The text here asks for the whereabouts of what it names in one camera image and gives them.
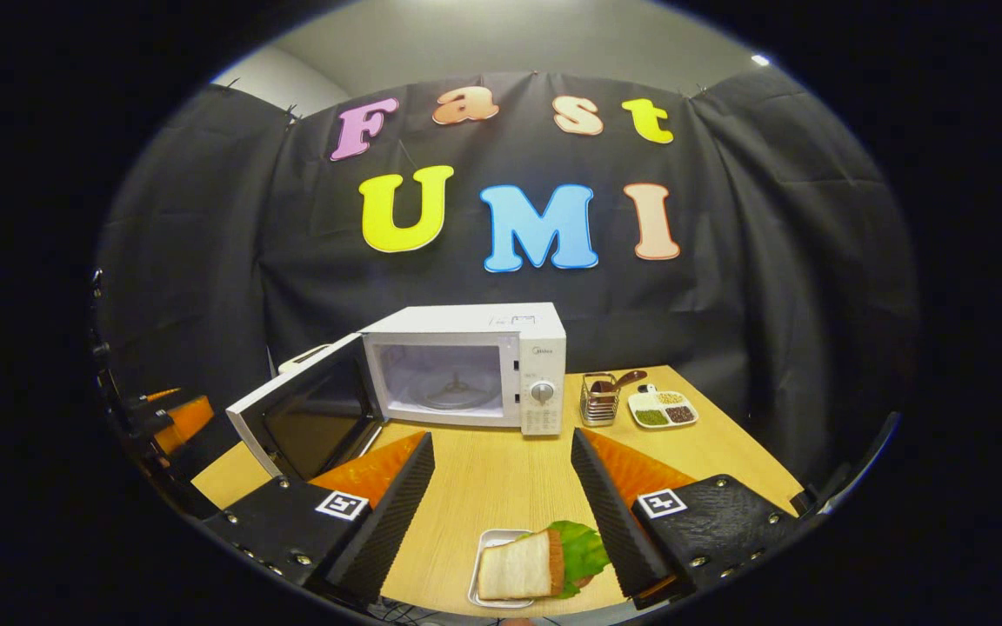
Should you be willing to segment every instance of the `tray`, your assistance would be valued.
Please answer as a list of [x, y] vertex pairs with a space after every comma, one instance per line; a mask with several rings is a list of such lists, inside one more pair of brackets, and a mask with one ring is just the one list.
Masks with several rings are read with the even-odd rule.
[[477, 606], [485, 606], [488, 609], [524, 609], [525, 606], [532, 606], [533, 599], [522, 599], [522, 601], [482, 601], [478, 599], [478, 564], [482, 560], [482, 550], [494, 546], [504, 546], [516, 542], [517, 537], [528, 534], [531, 531], [513, 531], [508, 528], [491, 528], [482, 532], [478, 539], [478, 557], [474, 559], [474, 573], [470, 577], [470, 590], [466, 591], [466, 599]]
[[[684, 421], [684, 423], [672, 421], [671, 417], [667, 415], [667, 410], [677, 407], [687, 409], [690, 412], [691, 420]], [[645, 425], [636, 417], [636, 412], [659, 412], [663, 416], [663, 419], [667, 420], [667, 424]], [[635, 421], [636, 425], [639, 425], [640, 428], [650, 429], [651, 431], [659, 431], [659, 429], [663, 428], [679, 428], [681, 425], [692, 425], [698, 421], [698, 409], [695, 409], [695, 406], [690, 404], [687, 397], [678, 392], [633, 393], [632, 396], [629, 396], [629, 413], [631, 413], [632, 421]]]

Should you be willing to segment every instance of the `microwave window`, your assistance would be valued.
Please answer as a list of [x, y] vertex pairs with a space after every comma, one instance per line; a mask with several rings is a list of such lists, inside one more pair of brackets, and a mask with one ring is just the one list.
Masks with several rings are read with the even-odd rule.
[[305, 480], [326, 471], [357, 436], [363, 408], [361, 374], [353, 360], [335, 365], [270, 410], [266, 431], [282, 461]]
[[501, 418], [497, 346], [378, 346], [389, 408]]

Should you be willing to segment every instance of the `white microwave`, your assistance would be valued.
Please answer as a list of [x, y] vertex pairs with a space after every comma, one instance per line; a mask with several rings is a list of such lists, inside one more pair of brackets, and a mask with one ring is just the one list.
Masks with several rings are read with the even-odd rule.
[[282, 364], [227, 416], [271, 475], [305, 480], [390, 419], [557, 436], [565, 356], [549, 301], [410, 306]]

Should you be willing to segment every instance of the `microwave control panel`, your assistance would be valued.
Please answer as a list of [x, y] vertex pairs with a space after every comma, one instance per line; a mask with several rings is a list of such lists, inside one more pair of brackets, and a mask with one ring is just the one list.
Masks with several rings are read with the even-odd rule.
[[564, 427], [565, 338], [520, 342], [520, 432], [559, 435]]

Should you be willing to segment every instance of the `wooden spoon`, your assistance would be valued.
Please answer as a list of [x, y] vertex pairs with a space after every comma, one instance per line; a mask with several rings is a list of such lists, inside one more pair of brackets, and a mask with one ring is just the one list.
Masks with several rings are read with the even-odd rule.
[[595, 381], [595, 384], [590, 388], [590, 392], [594, 393], [613, 393], [617, 389], [623, 388], [632, 382], [636, 382], [648, 376], [648, 373], [643, 370], [632, 370], [631, 373], [624, 374], [621, 378], [616, 380], [616, 384], [610, 385], [609, 381]]

